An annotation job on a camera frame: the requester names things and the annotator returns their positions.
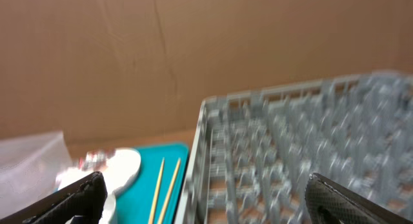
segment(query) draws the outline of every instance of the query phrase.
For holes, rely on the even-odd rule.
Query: cardboard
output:
[[[0,138],[194,128],[207,96],[411,72],[413,0],[0,0]]]

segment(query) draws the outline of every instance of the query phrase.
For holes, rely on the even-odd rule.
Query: white container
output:
[[[71,165],[62,132],[0,141],[0,218],[53,193],[57,173]]]

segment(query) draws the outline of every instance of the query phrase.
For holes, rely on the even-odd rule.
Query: blue tray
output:
[[[116,200],[117,223],[148,223],[159,169],[162,158],[165,158],[154,220],[154,223],[157,223],[172,175],[174,174],[176,162],[181,158],[181,166],[179,167],[174,189],[163,220],[163,223],[172,223],[179,193],[181,192],[183,176],[185,175],[188,147],[183,143],[172,143],[168,145],[137,147],[136,150],[141,154],[141,168],[139,169],[136,182]]]

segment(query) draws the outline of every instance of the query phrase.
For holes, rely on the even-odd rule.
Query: gray dish rack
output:
[[[381,73],[204,100],[175,223],[310,223],[311,172],[413,220],[411,84]]]

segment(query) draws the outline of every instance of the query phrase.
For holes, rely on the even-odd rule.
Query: cardboard wall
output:
[[[411,72],[412,6],[0,0],[0,138],[55,129],[69,142],[153,136],[194,128],[207,96],[381,68]]]

